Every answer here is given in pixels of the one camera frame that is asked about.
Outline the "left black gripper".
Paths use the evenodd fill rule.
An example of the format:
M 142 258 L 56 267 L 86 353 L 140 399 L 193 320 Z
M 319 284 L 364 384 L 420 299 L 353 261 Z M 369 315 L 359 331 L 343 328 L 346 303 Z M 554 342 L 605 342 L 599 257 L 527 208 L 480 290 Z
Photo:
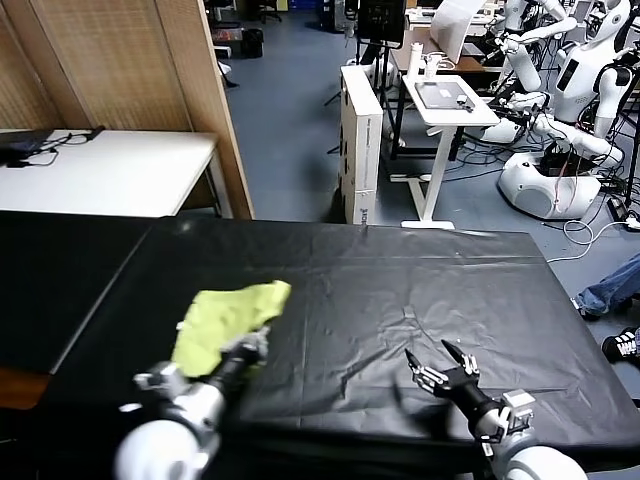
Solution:
M 266 362 L 268 334 L 250 332 L 239 336 L 230 343 L 229 350 L 212 372 L 212 385 L 222 393 L 230 391 L 251 367 Z

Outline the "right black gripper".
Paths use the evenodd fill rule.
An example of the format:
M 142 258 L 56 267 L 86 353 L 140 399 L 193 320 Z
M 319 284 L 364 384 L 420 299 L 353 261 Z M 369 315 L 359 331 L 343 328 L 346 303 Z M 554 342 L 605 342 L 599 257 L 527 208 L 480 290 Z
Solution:
M 438 372 L 423 365 L 406 349 L 412 381 L 423 390 L 433 391 L 436 397 L 450 400 L 468 420 L 472 435 L 498 435 L 500 403 L 480 389 L 475 356 L 464 353 L 447 340 L 441 343 L 460 367 Z

